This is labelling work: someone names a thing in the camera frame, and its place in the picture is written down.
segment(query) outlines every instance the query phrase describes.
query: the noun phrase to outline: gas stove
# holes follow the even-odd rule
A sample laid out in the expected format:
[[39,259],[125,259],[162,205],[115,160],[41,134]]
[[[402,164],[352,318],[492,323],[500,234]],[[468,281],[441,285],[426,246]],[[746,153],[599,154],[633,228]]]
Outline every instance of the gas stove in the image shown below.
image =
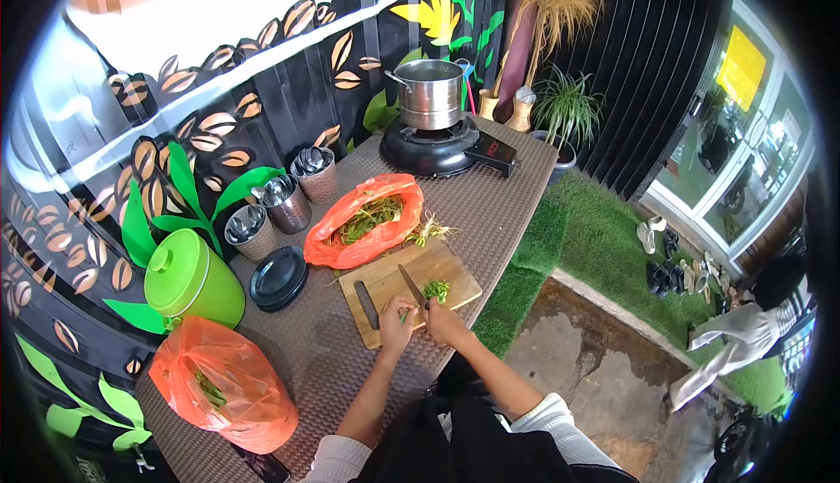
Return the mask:
[[401,172],[425,176],[456,175],[478,162],[508,178],[517,159],[516,150],[481,131],[470,117],[436,130],[413,128],[397,119],[385,129],[379,151]]

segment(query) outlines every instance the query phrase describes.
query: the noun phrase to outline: white pants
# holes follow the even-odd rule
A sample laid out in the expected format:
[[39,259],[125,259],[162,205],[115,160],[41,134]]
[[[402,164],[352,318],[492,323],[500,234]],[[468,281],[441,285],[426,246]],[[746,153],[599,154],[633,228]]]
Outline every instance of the white pants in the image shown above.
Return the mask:
[[703,392],[719,375],[761,359],[780,337],[776,317],[751,302],[698,326],[689,350],[709,344],[722,333],[729,336],[729,344],[708,363],[671,385],[674,412]]

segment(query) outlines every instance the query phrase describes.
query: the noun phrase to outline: glass door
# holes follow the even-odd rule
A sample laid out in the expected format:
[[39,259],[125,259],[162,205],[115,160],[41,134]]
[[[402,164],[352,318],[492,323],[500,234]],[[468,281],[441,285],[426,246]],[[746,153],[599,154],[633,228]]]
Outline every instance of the glass door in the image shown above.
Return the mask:
[[[746,6],[734,4],[729,37],[716,63],[714,82],[702,97],[699,112],[688,123],[682,141],[656,178],[673,194],[676,205],[690,217],[708,203],[722,176],[732,169],[733,155],[760,113],[770,84],[775,55],[772,49],[739,14]],[[741,64],[751,63],[752,77],[733,75]]]
[[648,192],[733,262],[799,184],[813,120],[784,51],[743,0],[732,0],[720,55],[709,62],[707,89]]

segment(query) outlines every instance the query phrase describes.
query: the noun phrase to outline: brown table mat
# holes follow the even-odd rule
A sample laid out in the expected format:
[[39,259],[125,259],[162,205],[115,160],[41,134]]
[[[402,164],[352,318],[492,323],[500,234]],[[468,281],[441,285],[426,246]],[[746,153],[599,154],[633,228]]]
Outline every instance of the brown table mat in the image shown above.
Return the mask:
[[[479,127],[518,151],[519,166],[505,179],[496,170],[475,164],[449,178],[418,178],[424,208],[446,225],[463,232],[452,247],[484,293],[458,310],[471,326],[496,286],[533,215],[553,168],[557,151],[546,143],[505,126],[475,118]],[[371,137],[338,164],[339,196],[372,176],[393,172],[379,155],[380,137]],[[280,234],[283,245],[303,245],[310,226],[328,206],[312,205],[312,221],[298,234]],[[237,257],[231,267],[247,284],[254,265]],[[377,352],[367,350],[330,268],[312,268],[300,297],[288,308],[265,313],[248,299],[237,327],[274,365],[297,405],[297,431],[275,455],[299,480],[309,471],[319,441],[332,434],[371,371]],[[424,331],[412,338],[394,373],[385,408],[385,424],[402,406],[419,397],[443,370],[452,350],[438,346]],[[138,382],[137,397],[148,428],[172,470],[184,483],[239,483],[260,479],[216,433],[190,425],[166,404],[148,375]]]

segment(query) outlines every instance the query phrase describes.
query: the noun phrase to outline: knife blade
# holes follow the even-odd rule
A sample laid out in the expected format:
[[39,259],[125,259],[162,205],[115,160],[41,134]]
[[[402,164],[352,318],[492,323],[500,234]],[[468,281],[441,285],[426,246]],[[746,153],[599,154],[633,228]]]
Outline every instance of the knife blade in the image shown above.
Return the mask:
[[402,274],[402,278],[405,280],[406,284],[408,285],[408,289],[411,290],[412,295],[414,296],[414,300],[423,307],[424,310],[428,310],[428,299],[424,296],[424,294],[420,291],[420,288],[417,287],[417,284],[412,280],[412,277],[408,275],[405,267],[403,265],[396,265],[396,267],[400,270]]

